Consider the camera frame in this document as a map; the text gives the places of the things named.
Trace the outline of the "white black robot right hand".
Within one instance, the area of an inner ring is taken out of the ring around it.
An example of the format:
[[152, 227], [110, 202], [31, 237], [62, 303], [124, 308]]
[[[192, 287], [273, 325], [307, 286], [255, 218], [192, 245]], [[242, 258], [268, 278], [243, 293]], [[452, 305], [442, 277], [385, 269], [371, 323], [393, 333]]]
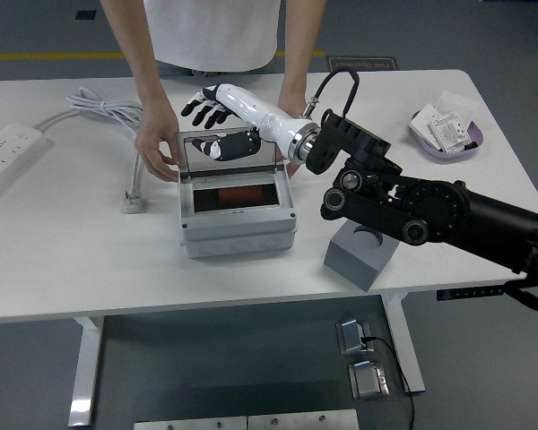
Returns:
[[181, 111], [182, 116], [195, 116], [193, 125], [205, 123], [205, 128], [231, 114], [255, 127], [261, 139], [277, 144], [281, 154], [298, 165], [306, 162], [320, 132], [312, 120], [292, 117], [249, 90], [227, 83], [201, 89]]

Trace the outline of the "person's right hand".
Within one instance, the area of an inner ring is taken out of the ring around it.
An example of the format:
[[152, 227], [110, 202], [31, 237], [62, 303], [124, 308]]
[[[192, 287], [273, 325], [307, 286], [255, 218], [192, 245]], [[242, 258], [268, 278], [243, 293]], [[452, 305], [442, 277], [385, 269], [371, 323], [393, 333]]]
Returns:
[[168, 98], [143, 103], [143, 119], [134, 146], [146, 170], [164, 182], [178, 181], [178, 132], [178, 118]]

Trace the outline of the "person's left hand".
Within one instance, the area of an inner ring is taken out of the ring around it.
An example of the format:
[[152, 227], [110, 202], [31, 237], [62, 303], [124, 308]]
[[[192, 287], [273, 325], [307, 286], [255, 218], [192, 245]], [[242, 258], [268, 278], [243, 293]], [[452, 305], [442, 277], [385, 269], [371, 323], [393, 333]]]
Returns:
[[303, 91], [282, 89], [278, 107], [291, 117], [299, 117], [305, 111], [307, 102]]

